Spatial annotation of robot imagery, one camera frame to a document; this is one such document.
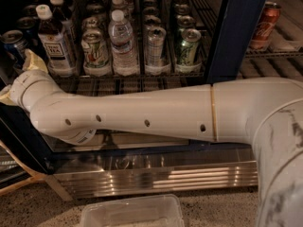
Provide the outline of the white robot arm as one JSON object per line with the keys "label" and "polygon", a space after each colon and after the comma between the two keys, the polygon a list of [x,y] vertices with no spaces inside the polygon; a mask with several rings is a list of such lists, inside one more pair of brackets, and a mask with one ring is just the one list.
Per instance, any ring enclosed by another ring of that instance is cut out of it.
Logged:
{"label": "white robot arm", "polygon": [[34,128],[72,145],[98,130],[250,145],[258,167],[256,227],[303,226],[303,82],[254,78],[115,96],[64,92],[26,52],[25,72],[2,103],[29,113]]}

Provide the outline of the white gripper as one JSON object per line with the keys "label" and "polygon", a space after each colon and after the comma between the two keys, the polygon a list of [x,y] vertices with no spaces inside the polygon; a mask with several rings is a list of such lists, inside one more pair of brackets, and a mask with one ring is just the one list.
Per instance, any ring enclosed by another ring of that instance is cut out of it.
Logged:
{"label": "white gripper", "polygon": [[32,50],[25,50],[26,59],[22,69],[26,72],[0,91],[0,102],[7,106],[15,104],[28,112],[42,98],[59,91],[59,86],[49,76],[42,58]]}

